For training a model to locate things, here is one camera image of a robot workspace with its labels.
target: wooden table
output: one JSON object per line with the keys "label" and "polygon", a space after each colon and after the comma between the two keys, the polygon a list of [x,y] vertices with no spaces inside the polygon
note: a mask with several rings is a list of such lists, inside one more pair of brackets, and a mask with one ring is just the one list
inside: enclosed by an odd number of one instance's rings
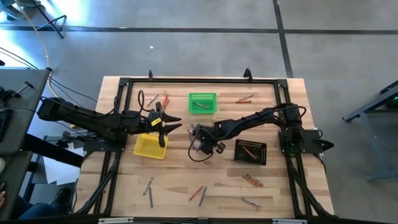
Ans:
{"label": "wooden table", "polygon": [[[113,107],[120,77],[104,77],[96,111],[105,113]],[[304,80],[288,79],[291,102],[305,106],[303,127],[312,129],[313,119],[309,107]],[[137,136],[129,136],[122,154],[118,180],[114,193],[112,216],[129,217],[213,217],[213,218],[286,218],[294,217],[285,158],[279,149],[279,127],[265,124],[243,131],[237,138],[267,144],[267,165],[255,166],[233,161],[235,139],[223,141],[226,149],[205,162],[193,162],[188,158],[190,141],[187,130],[190,124],[207,124],[222,119],[239,119],[265,107],[276,105],[274,87],[267,84],[204,84],[204,83],[135,83],[130,110],[138,110],[137,94],[144,90],[146,103],[159,94],[162,101],[169,95],[170,103],[165,112],[182,118],[182,127],[169,134],[164,159],[151,159],[134,155]],[[216,92],[218,110],[211,115],[193,115],[188,112],[188,94],[191,92]],[[254,94],[251,104],[237,105],[237,99]],[[202,152],[191,151],[196,159],[204,158]],[[101,173],[103,152],[90,155],[81,168],[78,181],[79,209],[93,193]],[[321,162],[313,155],[303,154],[307,184],[325,210],[333,213],[328,183]],[[251,174],[264,183],[263,188],[253,187],[241,176]],[[142,196],[150,177],[154,207],[149,196]],[[198,206],[200,194],[192,201],[189,197],[201,186],[207,186],[206,197]],[[304,212],[301,191],[298,190],[300,208]],[[241,197],[262,205],[256,209],[242,202]]]}

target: green container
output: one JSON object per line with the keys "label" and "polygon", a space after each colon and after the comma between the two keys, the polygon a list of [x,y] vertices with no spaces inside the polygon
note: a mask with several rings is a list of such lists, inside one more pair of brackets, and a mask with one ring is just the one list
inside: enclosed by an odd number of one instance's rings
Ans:
{"label": "green container", "polygon": [[217,95],[216,93],[190,93],[189,94],[189,112],[193,114],[213,114],[217,111]]}

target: gray floor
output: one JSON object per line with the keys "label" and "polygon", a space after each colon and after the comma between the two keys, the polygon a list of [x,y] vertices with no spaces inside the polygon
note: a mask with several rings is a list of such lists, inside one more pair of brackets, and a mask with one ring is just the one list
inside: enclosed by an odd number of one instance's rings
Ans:
{"label": "gray floor", "polygon": [[[271,0],[43,2],[52,17],[67,14],[69,26],[277,27]],[[279,4],[286,29],[398,29],[394,0],[280,0]],[[29,13],[36,25],[44,22],[34,11]],[[13,24],[26,26],[27,22]],[[2,47],[25,55],[39,67],[46,66],[34,32],[0,30],[0,34]],[[256,77],[286,77],[278,34],[67,32],[63,40],[54,32],[40,34],[54,78],[92,97],[97,97],[104,75],[146,75],[149,69],[154,75],[240,77],[250,67]],[[294,77],[305,79],[315,124],[325,139],[335,143],[324,159],[336,214],[396,223],[398,179],[365,181],[366,174],[377,172],[374,154],[361,124],[345,124],[341,117],[397,80],[397,36],[287,35],[286,39]],[[48,89],[44,95],[51,95]],[[84,106],[95,106],[71,96]],[[396,117],[372,122],[377,135],[396,136]],[[59,124],[35,118],[29,132],[42,137],[63,130]],[[398,169],[394,146],[398,150],[396,142],[384,147],[390,166]],[[40,187],[36,194],[45,191]]]}

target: yellow bin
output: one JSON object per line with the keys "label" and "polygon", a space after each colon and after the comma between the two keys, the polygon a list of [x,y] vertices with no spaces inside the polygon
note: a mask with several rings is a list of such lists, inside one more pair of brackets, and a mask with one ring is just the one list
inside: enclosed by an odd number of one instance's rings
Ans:
{"label": "yellow bin", "polygon": [[159,146],[159,136],[154,134],[140,134],[134,147],[134,154],[156,159],[163,159],[166,153],[169,137],[164,136],[165,147]]}

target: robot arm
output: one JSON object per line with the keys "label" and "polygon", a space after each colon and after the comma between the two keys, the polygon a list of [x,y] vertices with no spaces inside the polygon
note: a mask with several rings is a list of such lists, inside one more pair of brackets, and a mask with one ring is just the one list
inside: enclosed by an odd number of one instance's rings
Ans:
{"label": "robot arm", "polygon": [[[299,108],[296,104],[289,103],[274,108],[265,108],[260,112],[255,112],[241,119],[218,121],[214,123],[213,127],[197,124],[193,131],[191,131],[191,134],[195,139],[200,140],[199,150],[210,155],[213,153],[213,149],[215,149],[216,152],[221,154],[225,149],[225,145],[218,142],[232,139],[244,130],[266,123],[275,124],[280,127],[283,125],[301,125]],[[282,118],[274,115],[277,111],[282,111]]]}
{"label": "robot arm", "polygon": [[180,121],[181,118],[165,114],[159,102],[156,103],[156,110],[150,110],[149,115],[145,117],[138,111],[117,113],[112,110],[102,114],[75,106],[62,98],[44,98],[37,114],[45,121],[65,121],[87,129],[109,142],[122,141],[125,133],[158,132],[161,147],[165,144],[164,136],[182,125],[164,125],[164,123]]}

